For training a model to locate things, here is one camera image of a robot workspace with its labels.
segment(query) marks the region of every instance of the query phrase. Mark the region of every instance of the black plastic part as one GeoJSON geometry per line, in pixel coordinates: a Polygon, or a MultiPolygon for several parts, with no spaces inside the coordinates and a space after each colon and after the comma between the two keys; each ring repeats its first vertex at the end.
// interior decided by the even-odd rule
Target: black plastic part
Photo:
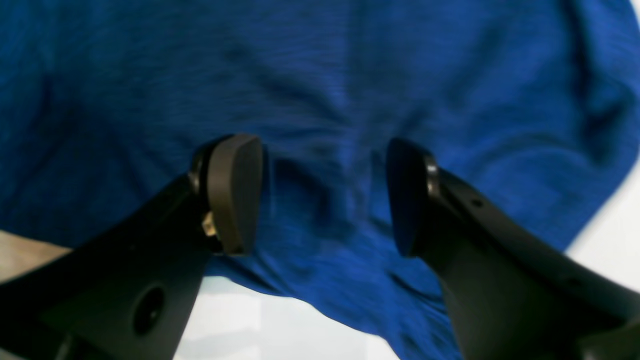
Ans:
{"type": "Polygon", "coordinates": [[[253,249],[260,212],[263,160],[260,138],[247,134],[221,142],[209,158],[207,198],[218,238],[227,255],[245,255],[253,249]]]}
{"type": "Polygon", "coordinates": [[[596,335],[632,323],[640,295],[536,239],[418,145],[390,142],[387,183],[397,247],[437,274],[466,360],[629,358],[586,357],[583,339],[629,342],[596,335]]]}
{"type": "Polygon", "coordinates": [[[207,144],[188,175],[133,216],[0,285],[0,348],[29,360],[172,359],[211,249],[221,247],[202,229],[205,214],[236,211],[231,224],[216,221],[224,241],[234,253],[238,243],[253,243],[262,179],[256,143],[261,155],[254,136],[207,144]],[[216,186],[202,193],[202,184],[211,182],[216,186]],[[239,220],[242,214],[248,218],[239,220]]]}

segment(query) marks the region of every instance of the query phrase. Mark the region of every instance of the blue shirt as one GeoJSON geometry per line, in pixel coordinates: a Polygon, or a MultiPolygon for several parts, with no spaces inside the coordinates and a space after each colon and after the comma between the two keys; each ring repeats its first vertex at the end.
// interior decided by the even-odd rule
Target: blue shirt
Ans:
{"type": "Polygon", "coordinates": [[[0,228],[78,246],[253,133],[257,248],[209,274],[456,358],[435,276],[391,237],[387,142],[564,249],[637,156],[639,45],[623,0],[2,0],[0,228]]]}

